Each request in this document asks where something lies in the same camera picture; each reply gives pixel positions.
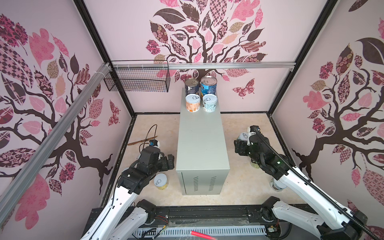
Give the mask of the white can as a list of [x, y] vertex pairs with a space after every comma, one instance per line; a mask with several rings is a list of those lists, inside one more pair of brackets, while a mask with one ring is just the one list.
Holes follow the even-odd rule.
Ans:
[[270, 181], [270, 187], [276, 192], [282, 192], [284, 189], [287, 188], [285, 184], [281, 183], [280, 181], [274, 178], [272, 178]]
[[245, 142], [247, 142], [248, 139], [249, 139], [249, 133], [246, 133], [246, 132], [241, 133], [237, 138], [237, 140], [245, 141]]

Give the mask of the yellow label tin can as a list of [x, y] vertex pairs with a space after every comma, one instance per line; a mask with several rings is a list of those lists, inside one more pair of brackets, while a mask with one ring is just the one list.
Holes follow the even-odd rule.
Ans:
[[165, 190], [169, 185], [167, 175], [157, 174], [154, 178], [154, 185], [159, 190]]

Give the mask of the patterned can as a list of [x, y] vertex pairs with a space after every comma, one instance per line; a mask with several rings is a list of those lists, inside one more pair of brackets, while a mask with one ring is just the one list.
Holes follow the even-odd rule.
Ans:
[[218, 98], [214, 94], [206, 94], [203, 96], [203, 109], [208, 112], [212, 113], [216, 110], [218, 103]]

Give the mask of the orange label can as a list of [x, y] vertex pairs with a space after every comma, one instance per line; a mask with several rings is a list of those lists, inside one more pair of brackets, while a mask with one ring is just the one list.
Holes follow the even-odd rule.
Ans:
[[189, 94], [186, 96], [186, 109], [188, 112], [194, 113], [200, 109], [201, 98], [197, 94]]

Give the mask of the blue label tin can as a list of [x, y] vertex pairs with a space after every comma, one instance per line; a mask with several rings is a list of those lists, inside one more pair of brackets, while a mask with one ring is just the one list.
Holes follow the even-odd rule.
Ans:
[[200, 82], [201, 97], [212, 94], [216, 95], [217, 79], [213, 76], [205, 76]]

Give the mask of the dark label tin can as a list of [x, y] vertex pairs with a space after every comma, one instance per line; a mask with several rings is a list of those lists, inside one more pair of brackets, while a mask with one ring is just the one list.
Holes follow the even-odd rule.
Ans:
[[200, 91], [200, 83], [197, 79], [186, 79], [185, 80], [185, 92], [186, 96], [190, 94], [198, 95]]

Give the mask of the green label tin can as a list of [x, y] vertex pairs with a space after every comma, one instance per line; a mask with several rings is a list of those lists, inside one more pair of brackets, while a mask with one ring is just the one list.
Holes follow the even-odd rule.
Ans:
[[255, 169], [259, 169], [260, 168], [260, 166], [257, 163], [255, 163], [255, 162], [251, 162], [251, 166], [253, 168], [255, 168]]

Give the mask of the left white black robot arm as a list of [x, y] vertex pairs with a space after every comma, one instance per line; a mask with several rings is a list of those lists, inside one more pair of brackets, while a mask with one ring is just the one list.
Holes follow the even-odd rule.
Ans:
[[174, 169], [175, 157], [173, 155], [165, 157], [160, 153], [158, 161], [148, 173], [139, 170], [139, 162], [140, 160], [134, 161], [123, 171], [112, 197], [94, 223], [85, 231], [82, 240], [127, 240], [154, 212], [156, 206], [142, 200], [128, 217], [123, 219], [131, 204], [158, 172]]

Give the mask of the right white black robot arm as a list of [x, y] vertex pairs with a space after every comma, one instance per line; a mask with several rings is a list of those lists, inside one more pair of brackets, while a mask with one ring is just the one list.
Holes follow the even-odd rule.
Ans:
[[368, 218], [365, 214], [349, 210], [323, 192], [286, 156], [278, 154], [267, 140], [253, 135], [248, 141], [235, 140], [234, 145], [237, 154], [250, 157], [273, 177], [273, 186], [278, 189], [290, 188], [315, 211], [312, 214], [270, 197], [264, 205], [276, 219], [300, 227], [320, 240], [358, 240], [363, 233], [373, 240], [378, 239], [366, 226]]

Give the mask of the grey metal cabinet counter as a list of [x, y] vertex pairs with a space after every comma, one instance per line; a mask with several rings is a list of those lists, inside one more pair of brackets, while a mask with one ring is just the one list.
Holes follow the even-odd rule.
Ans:
[[187, 110], [186, 91], [181, 90], [181, 110], [176, 172], [183, 195], [221, 193], [230, 162], [220, 106], [212, 113], [203, 108]]

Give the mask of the copper table knife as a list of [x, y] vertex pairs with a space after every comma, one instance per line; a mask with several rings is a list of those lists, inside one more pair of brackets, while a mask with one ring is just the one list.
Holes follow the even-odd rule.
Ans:
[[131, 143], [128, 143], [127, 146], [132, 146], [132, 145], [136, 145], [136, 144], [141, 144], [141, 143], [144, 143], [144, 142], [146, 142], [146, 141], [153, 140], [153, 139], [155, 139], [156, 137], [157, 137], [157, 136], [150, 137], [150, 138], [143, 139], [143, 140], [139, 140], [139, 141], [135, 141], [135, 142], [131, 142]]

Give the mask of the pink marker pen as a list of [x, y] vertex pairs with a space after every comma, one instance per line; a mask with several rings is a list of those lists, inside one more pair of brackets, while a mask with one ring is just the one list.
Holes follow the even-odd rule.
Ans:
[[206, 234], [203, 234], [203, 233], [199, 233], [199, 232], [196, 232], [196, 231], [191, 231], [191, 235], [195, 236], [195, 237], [202, 238], [202, 239], [206, 239], [206, 240], [217, 240], [216, 238], [214, 238], [212, 236], [209, 236], [209, 235], [206, 235]]

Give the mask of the horizontal aluminium bar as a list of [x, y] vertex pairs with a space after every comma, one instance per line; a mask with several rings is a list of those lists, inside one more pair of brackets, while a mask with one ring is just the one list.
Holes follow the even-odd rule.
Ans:
[[160, 68], [169, 70], [200, 70], [200, 69], [293, 69], [295, 62], [257, 62], [257, 63], [177, 63], [177, 64], [132, 64], [132, 63], [113, 63], [116, 69], [122, 68]]

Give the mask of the diagonal aluminium bar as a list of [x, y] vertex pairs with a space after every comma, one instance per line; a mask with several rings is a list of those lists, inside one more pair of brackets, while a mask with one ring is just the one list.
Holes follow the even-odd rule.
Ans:
[[65, 135], [70, 125], [75, 121], [75, 118], [79, 115], [82, 107], [85, 106], [98, 84], [110, 70], [111, 64], [103, 63], [98, 70], [95, 71], [90, 82], [83, 88], [83, 91], [74, 100], [56, 126], [53, 127], [53, 131], [47, 136], [43, 143], [40, 144], [30, 160], [24, 165], [20, 173], [7, 187], [5, 193], [1, 195], [1, 224], [8, 218], [11, 211], [17, 205], [20, 198], [43, 167], [44, 163], [49, 159], [51, 153]]

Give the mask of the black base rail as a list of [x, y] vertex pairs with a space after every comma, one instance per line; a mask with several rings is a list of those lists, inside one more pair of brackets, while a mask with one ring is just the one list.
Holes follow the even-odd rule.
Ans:
[[[123, 216], [128, 217], [134, 207], [130, 207]], [[163, 228], [166, 227], [219, 227], [219, 226], [264, 226], [266, 236], [275, 236], [281, 232], [272, 231], [272, 226], [280, 222], [286, 222], [286, 217], [276, 217], [268, 212], [264, 205], [243, 206], [174, 206], [155, 207], [148, 220], [139, 228]], [[144, 233], [141, 238], [134, 239], [158, 240], [157, 234], [153, 239], [146, 239]]]

